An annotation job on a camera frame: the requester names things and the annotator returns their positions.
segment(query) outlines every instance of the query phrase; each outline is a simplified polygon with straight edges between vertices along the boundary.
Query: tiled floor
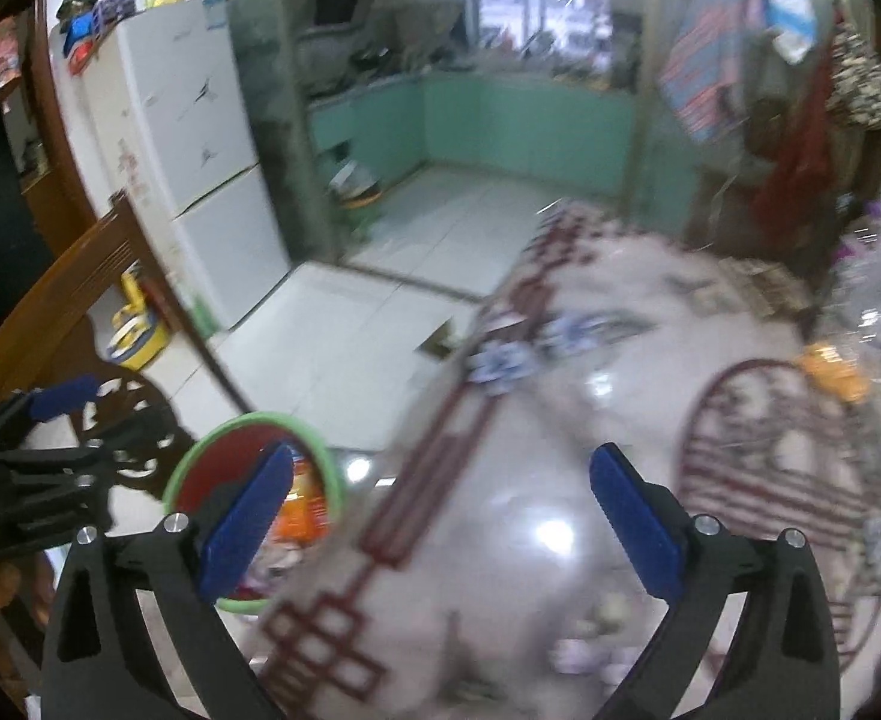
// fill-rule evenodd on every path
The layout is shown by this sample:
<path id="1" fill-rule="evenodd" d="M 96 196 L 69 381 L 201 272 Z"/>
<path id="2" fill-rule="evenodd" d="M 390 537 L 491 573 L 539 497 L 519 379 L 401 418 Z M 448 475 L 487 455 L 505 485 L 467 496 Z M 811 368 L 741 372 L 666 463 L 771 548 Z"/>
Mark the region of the tiled floor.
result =
<path id="1" fill-rule="evenodd" d="M 458 167 L 428 167 L 391 190 L 372 240 L 348 262 L 489 295 L 538 226 L 557 187 Z"/>
<path id="2" fill-rule="evenodd" d="M 329 445 L 378 450 L 437 367 L 420 343 L 447 319 L 466 333 L 477 308 L 308 263 L 213 346 L 255 408 L 299 416 Z M 145 373 L 194 435 L 237 413 L 183 338 Z"/>

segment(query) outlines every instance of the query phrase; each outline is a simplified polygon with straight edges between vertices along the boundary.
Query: red cloth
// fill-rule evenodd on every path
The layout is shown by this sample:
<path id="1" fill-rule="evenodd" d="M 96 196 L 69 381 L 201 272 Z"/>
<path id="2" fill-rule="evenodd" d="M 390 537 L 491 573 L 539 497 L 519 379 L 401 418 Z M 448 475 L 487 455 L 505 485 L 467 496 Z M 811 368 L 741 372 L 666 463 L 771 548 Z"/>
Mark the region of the red cloth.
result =
<path id="1" fill-rule="evenodd" d="M 831 45 L 814 71 L 801 117 L 784 139 L 777 165 L 757 191 L 751 210 L 767 242 L 791 247 L 799 228 L 822 191 L 831 189 L 831 139 L 828 98 L 831 96 Z"/>

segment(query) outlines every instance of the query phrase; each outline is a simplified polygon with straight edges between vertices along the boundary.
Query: metal screw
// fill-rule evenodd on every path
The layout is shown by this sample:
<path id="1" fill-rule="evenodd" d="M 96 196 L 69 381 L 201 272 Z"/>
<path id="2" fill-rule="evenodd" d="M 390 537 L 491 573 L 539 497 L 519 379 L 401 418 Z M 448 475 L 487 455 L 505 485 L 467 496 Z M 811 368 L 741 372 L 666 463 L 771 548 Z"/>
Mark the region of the metal screw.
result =
<path id="1" fill-rule="evenodd" d="M 184 512 L 175 512 L 164 517 L 164 530 L 168 533 L 180 533 L 187 529 L 190 519 Z"/>
<path id="2" fill-rule="evenodd" d="M 255 655 L 250 661 L 247 661 L 250 670 L 254 674 L 260 674 L 261 670 L 266 666 L 266 655 Z"/>
<path id="3" fill-rule="evenodd" d="M 788 528 L 784 531 L 784 540 L 795 549 L 801 549 L 804 544 L 807 544 L 807 537 L 797 528 Z"/>
<path id="4" fill-rule="evenodd" d="M 77 543 L 79 544 L 89 544 L 95 538 L 97 538 L 97 528 L 93 525 L 84 525 L 77 531 Z"/>
<path id="5" fill-rule="evenodd" d="M 721 532 L 721 523 L 710 514 L 701 514 L 699 517 L 694 517 L 694 528 L 705 536 L 717 536 L 717 533 Z"/>

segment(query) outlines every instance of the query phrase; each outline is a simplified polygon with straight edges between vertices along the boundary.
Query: white refrigerator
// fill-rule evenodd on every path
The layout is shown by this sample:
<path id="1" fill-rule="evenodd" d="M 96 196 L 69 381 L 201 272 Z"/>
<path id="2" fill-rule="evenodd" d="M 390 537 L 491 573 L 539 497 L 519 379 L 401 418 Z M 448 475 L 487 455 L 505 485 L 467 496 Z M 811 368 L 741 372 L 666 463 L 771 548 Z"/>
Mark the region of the white refrigerator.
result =
<path id="1" fill-rule="evenodd" d="M 119 23 L 80 76 L 114 189 L 188 299 L 233 327 L 290 269 L 250 137 L 223 0 Z"/>

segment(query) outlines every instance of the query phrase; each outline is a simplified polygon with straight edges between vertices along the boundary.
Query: wooden chair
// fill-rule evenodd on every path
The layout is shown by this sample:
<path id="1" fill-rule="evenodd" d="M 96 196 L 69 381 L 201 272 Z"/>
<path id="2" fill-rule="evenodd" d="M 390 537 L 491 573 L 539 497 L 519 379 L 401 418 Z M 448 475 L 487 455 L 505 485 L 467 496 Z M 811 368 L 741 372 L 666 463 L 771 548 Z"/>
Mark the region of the wooden chair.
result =
<path id="1" fill-rule="evenodd" d="M 241 412 L 252 408 L 214 359 L 178 302 L 164 271 L 154 257 L 140 224 L 121 191 L 113 197 L 113 209 L 41 276 L 17 304 L 0 328 L 0 401 L 15 389 L 50 386 L 84 373 L 101 381 L 96 409 L 72 413 L 71 422 L 79 442 L 98 422 L 114 421 L 142 403 L 170 409 L 163 392 L 138 372 L 106 362 L 96 351 L 93 324 L 87 312 L 95 301 L 134 263 L 140 263 L 151 281 L 161 313 L 173 317 L 176 329 L 191 341 L 204 365 Z M 184 452 L 193 445 L 174 418 L 172 434 L 156 447 L 131 458 L 140 473 L 122 471 L 118 483 L 146 490 L 156 497 Z"/>

